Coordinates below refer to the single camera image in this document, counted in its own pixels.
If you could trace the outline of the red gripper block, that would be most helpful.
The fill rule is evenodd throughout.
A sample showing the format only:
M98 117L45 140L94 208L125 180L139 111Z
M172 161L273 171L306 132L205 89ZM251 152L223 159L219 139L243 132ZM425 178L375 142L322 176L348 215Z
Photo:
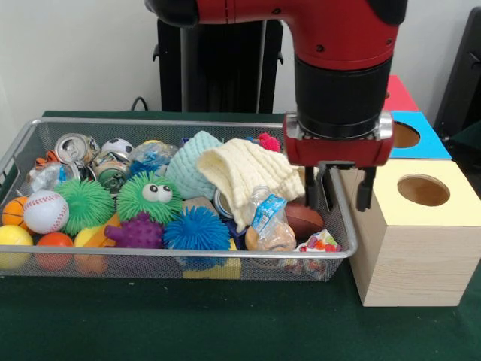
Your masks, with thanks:
M284 132L284 146L292 165L315 167L319 163L351 165L362 168L364 178L358 185L357 210L371 208L375 168L384 165L394 146L394 137L387 139L327 140L321 138L297 139ZM330 169L323 173L323 190L327 211L337 204Z

